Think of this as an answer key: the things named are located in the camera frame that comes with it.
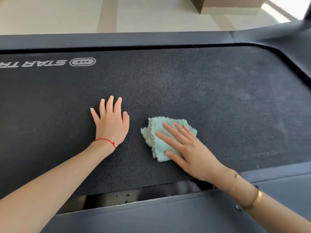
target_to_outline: light green cloth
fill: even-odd
[[[151,147],[152,156],[156,158],[158,162],[169,160],[169,158],[164,153],[167,150],[171,150],[181,156],[181,154],[177,150],[175,150],[170,145],[166,144],[163,140],[161,140],[159,137],[157,137],[156,131],[161,132],[175,139],[175,137],[173,137],[172,134],[169,133],[163,127],[164,122],[171,125],[173,128],[175,128],[175,126],[173,125],[173,122],[176,122],[177,124],[181,126],[186,125],[195,136],[197,134],[197,130],[193,129],[190,125],[188,125],[187,121],[184,119],[170,119],[166,117],[154,117],[154,118],[149,118],[148,120],[149,120],[148,127],[142,128],[140,129],[140,131],[143,137],[145,138],[146,143]]]

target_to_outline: treadmill belt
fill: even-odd
[[[148,117],[186,119],[238,171],[311,160],[310,88],[262,48],[24,53],[1,62],[11,67],[0,68],[0,198],[83,151],[95,139],[90,107],[98,112],[110,95],[123,98],[129,133],[75,196],[192,179],[152,158],[140,133]]]

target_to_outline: white tile floor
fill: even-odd
[[[190,0],[0,0],[0,35],[220,31],[302,19],[310,0],[267,0],[257,15],[200,15]]]

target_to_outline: gold bracelet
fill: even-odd
[[[262,191],[260,189],[258,189],[255,201],[250,206],[248,206],[247,208],[244,208],[244,210],[245,211],[251,211],[255,207],[255,205],[260,202],[261,198],[262,198]]]

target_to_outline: right hand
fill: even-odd
[[[193,135],[187,126],[181,127],[177,123],[173,124],[177,130],[167,123],[164,123],[163,126],[176,140],[160,132],[156,132],[156,135],[180,152],[184,158],[172,151],[166,151],[165,155],[191,176],[216,185],[217,177],[227,168],[216,159],[195,135]]]

